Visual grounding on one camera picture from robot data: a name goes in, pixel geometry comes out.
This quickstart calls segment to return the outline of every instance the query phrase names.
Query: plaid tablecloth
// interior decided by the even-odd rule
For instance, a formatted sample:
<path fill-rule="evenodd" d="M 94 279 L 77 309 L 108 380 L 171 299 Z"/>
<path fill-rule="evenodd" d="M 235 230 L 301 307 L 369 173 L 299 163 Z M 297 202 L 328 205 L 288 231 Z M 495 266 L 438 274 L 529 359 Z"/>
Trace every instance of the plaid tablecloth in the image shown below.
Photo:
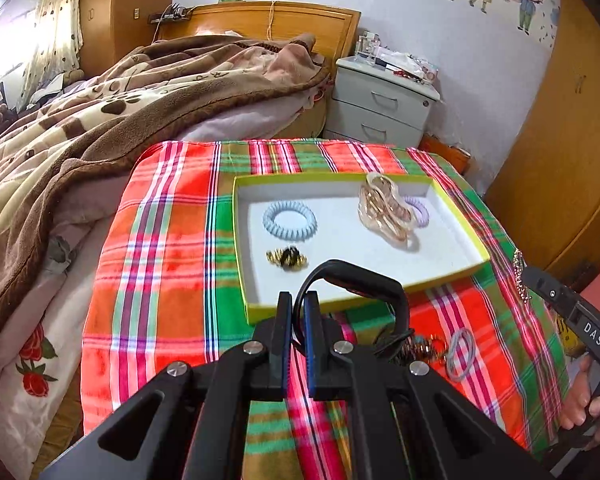
<path fill-rule="evenodd" d="M 456 387 L 532 453 L 548 445 L 568 386 L 562 348 L 543 302 L 520 300 L 514 246 L 475 191 L 427 153 L 318 140 L 166 142 L 141 157 L 102 251 L 84 330 L 86 433 L 168 363 L 216 360 L 253 333 L 238 284 L 234 177 L 329 170 L 424 174 L 449 193 L 491 263 L 411 294 L 411 325 L 447 340 L 471 329 L 477 361 Z M 381 303 L 334 316 L 361 343 L 391 320 Z M 245 480 L 350 477 L 344 406 L 308 399 L 300 354 L 291 359 L 286 402 L 251 405 L 243 473 Z"/>

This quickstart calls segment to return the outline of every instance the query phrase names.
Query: gray drawer cabinet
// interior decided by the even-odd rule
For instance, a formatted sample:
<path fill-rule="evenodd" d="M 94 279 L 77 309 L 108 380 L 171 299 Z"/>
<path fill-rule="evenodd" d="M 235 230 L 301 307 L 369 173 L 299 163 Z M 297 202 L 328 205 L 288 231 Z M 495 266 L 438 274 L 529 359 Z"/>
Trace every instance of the gray drawer cabinet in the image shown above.
<path fill-rule="evenodd" d="M 355 62 L 352 57 L 336 64 L 324 136 L 416 147 L 432 105 L 440 101 L 436 89 Z"/>

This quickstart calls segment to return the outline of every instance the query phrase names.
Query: human hand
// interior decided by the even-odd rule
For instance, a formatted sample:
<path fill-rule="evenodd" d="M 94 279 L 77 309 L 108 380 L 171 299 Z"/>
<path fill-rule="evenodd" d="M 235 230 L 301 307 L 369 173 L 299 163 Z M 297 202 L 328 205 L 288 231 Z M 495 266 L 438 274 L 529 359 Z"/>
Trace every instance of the human hand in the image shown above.
<path fill-rule="evenodd" d="M 593 358 L 589 355 L 585 356 L 580 361 L 580 371 L 573 381 L 573 386 L 571 386 L 567 392 L 567 396 L 564 398 L 559 420 L 560 425 L 565 430 L 570 430 L 574 426 L 581 426 L 585 421 L 585 410 L 591 398 L 589 369 L 591 368 L 592 362 Z M 596 397 L 591 402 L 589 413 L 594 417 L 600 415 L 600 396 Z M 600 444 L 600 421 L 597 425 L 598 428 L 593 436 L 593 440 L 587 444 L 585 450 L 592 449 Z"/>

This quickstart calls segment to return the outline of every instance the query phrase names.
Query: wooden headboard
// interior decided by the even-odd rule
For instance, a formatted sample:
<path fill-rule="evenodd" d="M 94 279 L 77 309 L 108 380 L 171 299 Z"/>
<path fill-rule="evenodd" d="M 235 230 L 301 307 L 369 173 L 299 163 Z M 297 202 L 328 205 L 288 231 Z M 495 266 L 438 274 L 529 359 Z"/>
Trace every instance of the wooden headboard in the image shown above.
<path fill-rule="evenodd" d="M 274 40 L 290 40 L 310 32 L 315 35 L 314 51 L 335 61 L 348 56 L 356 39 L 360 20 L 357 10 L 339 9 L 297 2 L 232 2 L 196 7 L 191 19 L 167 22 L 160 26 L 159 37 L 172 40 L 196 34 L 224 34 L 234 30 L 245 38 L 264 40 L 269 20 Z"/>

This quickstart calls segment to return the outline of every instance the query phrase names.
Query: silver bolt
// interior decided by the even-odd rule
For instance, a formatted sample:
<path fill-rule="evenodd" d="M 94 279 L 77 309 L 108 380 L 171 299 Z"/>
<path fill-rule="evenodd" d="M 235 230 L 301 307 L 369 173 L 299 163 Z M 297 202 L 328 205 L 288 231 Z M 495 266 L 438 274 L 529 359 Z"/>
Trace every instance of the silver bolt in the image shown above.
<path fill-rule="evenodd" d="M 333 350 L 336 354 L 348 354 L 353 350 L 353 345 L 349 341 L 336 341 Z"/>
<path fill-rule="evenodd" d="M 257 355 L 264 350 L 264 345 L 260 341 L 247 341 L 242 350 L 245 354 Z"/>
<path fill-rule="evenodd" d="M 409 365 L 409 370 L 413 375 L 427 375 L 429 373 L 429 365 L 423 361 L 414 361 Z"/>
<path fill-rule="evenodd" d="M 184 374 L 187 371 L 187 364 L 183 361 L 174 361 L 169 366 L 167 366 L 167 373 L 171 377 L 178 377 Z"/>

